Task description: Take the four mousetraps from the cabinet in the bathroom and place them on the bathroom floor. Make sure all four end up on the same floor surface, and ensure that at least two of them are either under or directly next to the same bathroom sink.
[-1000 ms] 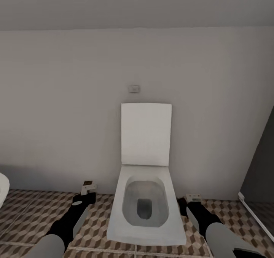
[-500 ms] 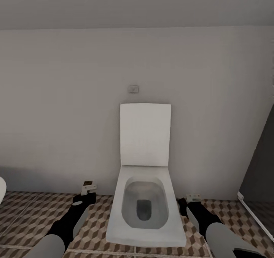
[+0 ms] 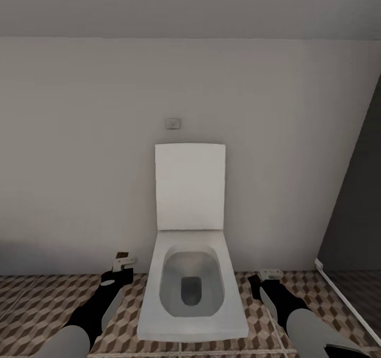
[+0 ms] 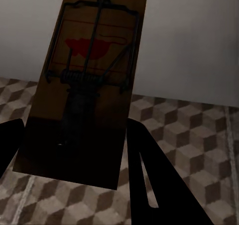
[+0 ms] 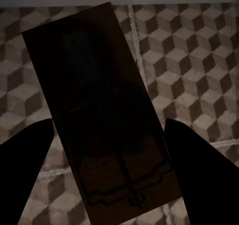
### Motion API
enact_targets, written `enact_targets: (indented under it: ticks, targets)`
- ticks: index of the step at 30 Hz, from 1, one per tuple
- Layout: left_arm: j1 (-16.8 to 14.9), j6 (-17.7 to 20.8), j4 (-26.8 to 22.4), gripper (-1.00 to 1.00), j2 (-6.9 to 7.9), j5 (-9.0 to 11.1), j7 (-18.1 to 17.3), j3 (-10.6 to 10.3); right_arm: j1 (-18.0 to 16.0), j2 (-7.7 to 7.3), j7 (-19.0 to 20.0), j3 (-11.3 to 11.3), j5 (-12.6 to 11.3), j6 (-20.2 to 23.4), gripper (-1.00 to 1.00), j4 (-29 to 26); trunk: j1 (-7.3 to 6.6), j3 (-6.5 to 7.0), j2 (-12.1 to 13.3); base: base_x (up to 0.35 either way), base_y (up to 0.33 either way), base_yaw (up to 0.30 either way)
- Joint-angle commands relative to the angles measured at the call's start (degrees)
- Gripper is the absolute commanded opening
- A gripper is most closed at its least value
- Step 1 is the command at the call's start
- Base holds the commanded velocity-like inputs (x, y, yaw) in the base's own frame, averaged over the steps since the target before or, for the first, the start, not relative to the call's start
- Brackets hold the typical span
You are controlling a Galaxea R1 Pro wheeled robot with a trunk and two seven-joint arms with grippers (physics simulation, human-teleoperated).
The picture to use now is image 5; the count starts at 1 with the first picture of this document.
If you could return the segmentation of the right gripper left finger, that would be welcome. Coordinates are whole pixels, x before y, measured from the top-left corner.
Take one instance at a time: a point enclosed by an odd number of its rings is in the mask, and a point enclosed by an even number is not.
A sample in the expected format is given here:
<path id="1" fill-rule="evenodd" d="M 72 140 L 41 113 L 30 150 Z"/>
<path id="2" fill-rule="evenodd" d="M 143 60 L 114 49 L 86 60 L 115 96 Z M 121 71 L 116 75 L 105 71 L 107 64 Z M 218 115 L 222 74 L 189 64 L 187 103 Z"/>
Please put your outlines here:
<path id="1" fill-rule="evenodd" d="M 0 145 L 0 225 L 17 225 L 54 138 L 52 119 Z"/>

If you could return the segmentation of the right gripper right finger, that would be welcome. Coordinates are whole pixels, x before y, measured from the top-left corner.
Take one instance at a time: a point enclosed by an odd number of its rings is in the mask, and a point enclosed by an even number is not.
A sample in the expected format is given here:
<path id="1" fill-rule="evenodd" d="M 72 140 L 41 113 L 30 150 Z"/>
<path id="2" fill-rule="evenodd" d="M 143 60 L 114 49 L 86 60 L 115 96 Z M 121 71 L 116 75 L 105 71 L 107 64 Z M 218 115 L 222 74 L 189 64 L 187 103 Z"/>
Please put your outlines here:
<path id="1" fill-rule="evenodd" d="M 164 137 L 191 225 L 239 225 L 239 167 L 180 121 Z"/>

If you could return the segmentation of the mousetrap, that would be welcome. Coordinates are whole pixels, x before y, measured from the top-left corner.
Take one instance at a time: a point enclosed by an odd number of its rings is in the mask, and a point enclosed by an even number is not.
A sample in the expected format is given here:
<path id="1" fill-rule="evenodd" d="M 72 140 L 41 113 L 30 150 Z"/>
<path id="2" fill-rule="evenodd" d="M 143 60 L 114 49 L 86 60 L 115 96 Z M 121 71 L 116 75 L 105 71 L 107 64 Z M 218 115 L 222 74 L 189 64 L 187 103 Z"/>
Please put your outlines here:
<path id="1" fill-rule="evenodd" d="M 119 225 L 181 198 L 111 2 L 22 36 L 91 224 Z"/>

